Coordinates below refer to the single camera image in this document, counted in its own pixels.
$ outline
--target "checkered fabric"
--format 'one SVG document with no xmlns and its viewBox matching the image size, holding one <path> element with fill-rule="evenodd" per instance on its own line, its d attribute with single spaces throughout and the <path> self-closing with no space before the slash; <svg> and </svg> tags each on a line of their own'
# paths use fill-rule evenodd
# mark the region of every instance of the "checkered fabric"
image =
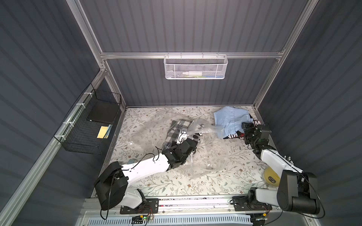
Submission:
<svg viewBox="0 0 362 226">
<path fill-rule="evenodd" d="M 177 121 L 172 121 L 171 128 L 167 131 L 167 137 L 165 139 L 163 149 L 170 148 L 173 145 L 172 143 L 176 142 L 181 132 L 181 129 L 187 129 L 192 122 L 193 121 L 191 120 L 184 119 L 180 120 L 179 123 Z M 199 134 L 194 134 L 193 136 L 189 136 L 188 138 L 197 142 L 200 141 Z"/>
</svg>

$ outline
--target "blue cloth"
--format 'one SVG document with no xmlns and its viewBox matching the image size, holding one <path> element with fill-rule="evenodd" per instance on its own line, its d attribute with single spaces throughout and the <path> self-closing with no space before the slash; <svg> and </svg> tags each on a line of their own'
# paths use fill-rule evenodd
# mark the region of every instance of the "blue cloth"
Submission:
<svg viewBox="0 0 362 226">
<path fill-rule="evenodd" d="M 230 134 L 235 134 L 236 131 L 244 133 L 241 128 L 243 122 L 251 123 L 253 119 L 250 118 L 249 112 L 244 109 L 234 107 L 224 107 L 214 113 L 215 125 L 224 128 L 222 132 L 218 133 L 220 139 L 227 137 Z"/>
</svg>

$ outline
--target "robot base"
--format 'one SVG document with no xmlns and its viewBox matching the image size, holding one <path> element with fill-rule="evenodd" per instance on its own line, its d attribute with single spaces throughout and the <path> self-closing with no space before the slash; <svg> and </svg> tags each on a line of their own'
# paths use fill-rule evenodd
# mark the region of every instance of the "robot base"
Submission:
<svg viewBox="0 0 362 226">
<path fill-rule="evenodd" d="M 142 197 L 142 203 L 138 207 L 132 209 L 128 206 L 121 206 L 119 214 L 148 214 L 152 209 L 152 213 L 158 213 L 159 199 L 146 199 L 143 192 L 137 189 Z"/>
<path fill-rule="evenodd" d="M 235 211 L 272 210 L 271 205 L 256 200 L 255 191 L 256 188 L 252 187 L 245 196 L 233 196 L 231 202 Z"/>
</svg>

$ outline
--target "white wire basket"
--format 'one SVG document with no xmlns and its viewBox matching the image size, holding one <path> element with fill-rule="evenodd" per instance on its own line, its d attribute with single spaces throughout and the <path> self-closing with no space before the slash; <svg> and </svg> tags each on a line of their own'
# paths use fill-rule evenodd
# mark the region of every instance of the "white wire basket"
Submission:
<svg viewBox="0 0 362 226">
<path fill-rule="evenodd" d="M 165 55 L 167 79 L 223 79 L 227 67 L 226 55 Z"/>
</svg>

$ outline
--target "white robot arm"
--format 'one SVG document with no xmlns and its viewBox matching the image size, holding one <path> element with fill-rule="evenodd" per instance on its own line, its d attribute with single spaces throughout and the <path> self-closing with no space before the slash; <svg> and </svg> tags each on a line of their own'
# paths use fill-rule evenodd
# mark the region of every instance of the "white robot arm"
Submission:
<svg viewBox="0 0 362 226">
<path fill-rule="evenodd" d="M 271 204 L 284 211 L 319 213 L 317 194 L 314 188 L 310 189 L 310 185 L 316 187 L 316 176 L 295 167 L 268 145 L 270 130 L 267 126 L 243 123 L 243 129 L 245 143 L 250 144 L 254 154 L 280 177 L 278 190 L 251 188 L 248 204 Z M 181 144 L 164 149 L 159 155 L 138 163 L 111 163 L 94 183 L 102 210 L 113 208 L 118 203 L 132 209 L 138 207 L 144 201 L 144 196 L 132 185 L 142 178 L 185 163 L 186 158 L 196 149 L 197 143 L 198 139 L 188 138 Z"/>
<path fill-rule="evenodd" d="M 251 145 L 254 154 L 280 177 L 278 190 L 251 188 L 248 203 L 271 204 L 281 207 L 284 211 L 318 214 L 320 202 L 315 191 L 316 176 L 295 167 L 268 145 L 268 126 L 243 123 L 243 129 L 245 143 Z"/>
</svg>

